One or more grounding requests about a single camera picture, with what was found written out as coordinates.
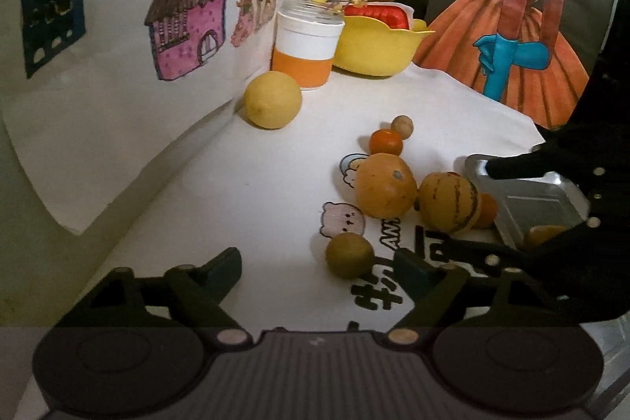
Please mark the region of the striped pepino melon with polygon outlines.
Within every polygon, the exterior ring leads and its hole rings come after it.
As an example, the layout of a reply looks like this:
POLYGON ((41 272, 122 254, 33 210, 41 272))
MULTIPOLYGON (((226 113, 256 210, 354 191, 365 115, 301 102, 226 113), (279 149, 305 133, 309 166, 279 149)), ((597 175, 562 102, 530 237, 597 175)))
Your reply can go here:
POLYGON ((482 196, 468 179, 453 173, 431 173, 417 192, 420 215, 431 229, 458 233, 471 229, 480 217, 482 196))

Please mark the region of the small orange kumquat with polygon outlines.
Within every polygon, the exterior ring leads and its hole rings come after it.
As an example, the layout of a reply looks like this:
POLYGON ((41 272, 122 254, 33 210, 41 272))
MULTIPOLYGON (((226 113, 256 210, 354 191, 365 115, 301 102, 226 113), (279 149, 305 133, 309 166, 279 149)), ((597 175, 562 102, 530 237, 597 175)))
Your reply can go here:
POLYGON ((483 193, 480 198, 480 215, 474 225, 478 229, 487 229, 492 226, 498 215, 498 203, 489 193, 483 193))

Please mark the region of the large orange fruit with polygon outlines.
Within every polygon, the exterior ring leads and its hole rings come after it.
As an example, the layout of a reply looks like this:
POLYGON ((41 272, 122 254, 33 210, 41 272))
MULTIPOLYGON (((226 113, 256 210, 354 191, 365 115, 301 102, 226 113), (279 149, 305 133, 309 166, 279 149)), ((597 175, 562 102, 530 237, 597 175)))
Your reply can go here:
POLYGON ((397 155, 375 154, 364 159, 354 177, 356 205, 366 216, 404 216, 417 199, 417 181, 397 155))

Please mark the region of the small orange tangerine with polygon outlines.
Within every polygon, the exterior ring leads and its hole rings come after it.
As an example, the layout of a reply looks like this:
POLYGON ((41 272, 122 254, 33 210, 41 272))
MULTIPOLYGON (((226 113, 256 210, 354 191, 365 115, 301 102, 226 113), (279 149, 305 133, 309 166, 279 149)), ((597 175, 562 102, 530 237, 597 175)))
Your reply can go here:
POLYGON ((404 148, 402 136, 391 129, 379 129, 369 138, 369 153, 400 155, 404 148))

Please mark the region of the small brown longan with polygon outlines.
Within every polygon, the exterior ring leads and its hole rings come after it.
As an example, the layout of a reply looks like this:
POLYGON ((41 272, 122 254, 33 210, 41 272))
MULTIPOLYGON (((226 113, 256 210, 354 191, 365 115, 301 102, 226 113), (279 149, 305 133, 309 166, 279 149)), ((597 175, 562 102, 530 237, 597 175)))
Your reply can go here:
POLYGON ((414 124, 407 115, 398 115, 391 121, 391 130, 396 132, 403 140, 408 140, 413 134, 414 124))

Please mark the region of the yellow lemon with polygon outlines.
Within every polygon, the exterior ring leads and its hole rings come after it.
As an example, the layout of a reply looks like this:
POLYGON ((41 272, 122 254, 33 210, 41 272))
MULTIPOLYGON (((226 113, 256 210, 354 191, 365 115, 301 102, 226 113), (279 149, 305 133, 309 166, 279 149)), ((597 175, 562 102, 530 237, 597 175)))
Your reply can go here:
POLYGON ((243 94, 246 118, 268 130, 287 126, 300 112, 302 93, 288 74, 268 71, 253 79, 243 94))

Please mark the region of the metal baking tray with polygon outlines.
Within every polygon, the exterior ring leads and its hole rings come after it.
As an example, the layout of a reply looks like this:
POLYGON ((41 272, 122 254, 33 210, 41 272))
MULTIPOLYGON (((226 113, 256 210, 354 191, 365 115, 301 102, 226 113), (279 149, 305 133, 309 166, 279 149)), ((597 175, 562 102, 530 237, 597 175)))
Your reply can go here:
POLYGON ((498 203, 495 226, 507 246, 520 250, 534 227, 573 228, 587 219, 589 201, 570 180, 555 172, 535 178, 495 180, 486 170, 490 159, 490 155, 469 155, 465 158, 465 176, 498 203))

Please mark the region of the white printed tablecloth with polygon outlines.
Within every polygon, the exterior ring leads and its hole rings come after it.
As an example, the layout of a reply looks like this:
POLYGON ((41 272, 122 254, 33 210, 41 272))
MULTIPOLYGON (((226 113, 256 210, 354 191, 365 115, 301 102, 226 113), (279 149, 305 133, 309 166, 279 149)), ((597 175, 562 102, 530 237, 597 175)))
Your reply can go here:
POLYGON ((118 266, 159 276, 236 247, 243 276, 225 310, 253 334, 283 326, 385 330, 412 304, 377 265, 369 280, 334 277, 324 262, 343 215, 354 215, 352 154, 398 115, 414 130, 402 159, 413 176, 460 172, 468 155, 519 155, 541 140, 534 122, 441 71, 409 67, 387 79, 337 72, 303 95, 285 128, 235 115, 158 195, 90 283, 118 266))

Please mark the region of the yellow plastic bowl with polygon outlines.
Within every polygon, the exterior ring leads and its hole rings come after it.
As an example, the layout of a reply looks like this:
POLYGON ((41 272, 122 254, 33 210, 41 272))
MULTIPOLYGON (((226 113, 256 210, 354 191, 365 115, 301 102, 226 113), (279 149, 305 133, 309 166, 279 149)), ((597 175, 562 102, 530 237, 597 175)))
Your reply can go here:
POLYGON ((413 17, 410 6, 393 4, 408 14, 411 28, 391 29, 374 18, 346 16, 345 26, 336 47, 333 66, 360 76, 384 78, 398 74, 409 66, 423 39, 434 33, 422 19, 413 17))

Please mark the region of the houses drawing paper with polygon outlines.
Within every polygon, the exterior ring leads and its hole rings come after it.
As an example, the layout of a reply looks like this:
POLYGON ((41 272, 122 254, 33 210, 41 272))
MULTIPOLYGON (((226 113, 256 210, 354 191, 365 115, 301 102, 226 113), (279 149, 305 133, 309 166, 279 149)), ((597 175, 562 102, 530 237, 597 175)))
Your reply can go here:
POLYGON ((84 232, 269 56, 280 0, 1 0, 1 110, 33 188, 84 232))

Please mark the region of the orange dress lady poster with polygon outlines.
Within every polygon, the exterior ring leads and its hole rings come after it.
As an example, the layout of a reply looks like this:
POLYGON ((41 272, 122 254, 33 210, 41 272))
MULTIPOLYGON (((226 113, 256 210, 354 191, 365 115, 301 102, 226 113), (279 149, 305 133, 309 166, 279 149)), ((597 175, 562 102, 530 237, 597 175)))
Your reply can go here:
POLYGON ((428 0, 420 68, 449 74, 546 129, 568 122, 617 0, 428 0))

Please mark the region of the red item in bowl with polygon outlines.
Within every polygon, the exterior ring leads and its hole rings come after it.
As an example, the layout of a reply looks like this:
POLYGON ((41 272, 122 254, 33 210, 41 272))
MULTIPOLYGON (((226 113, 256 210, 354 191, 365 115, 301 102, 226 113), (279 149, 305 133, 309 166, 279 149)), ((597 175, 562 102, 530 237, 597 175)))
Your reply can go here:
POLYGON ((346 16, 374 18, 385 23, 391 29, 409 30, 411 28, 407 12, 402 7, 393 4, 350 4, 345 7, 344 14, 346 16))

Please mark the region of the orange white cup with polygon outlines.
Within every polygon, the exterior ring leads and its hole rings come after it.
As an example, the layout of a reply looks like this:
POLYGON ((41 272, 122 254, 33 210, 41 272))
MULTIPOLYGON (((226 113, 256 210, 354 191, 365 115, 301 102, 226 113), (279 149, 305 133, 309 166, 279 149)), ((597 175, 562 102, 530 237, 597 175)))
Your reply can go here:
POLYGON ((300 89, 318 89, 328 81, 343 16, 323 4, 285 0, 276 13, 271 69, 288 74, 300 89))

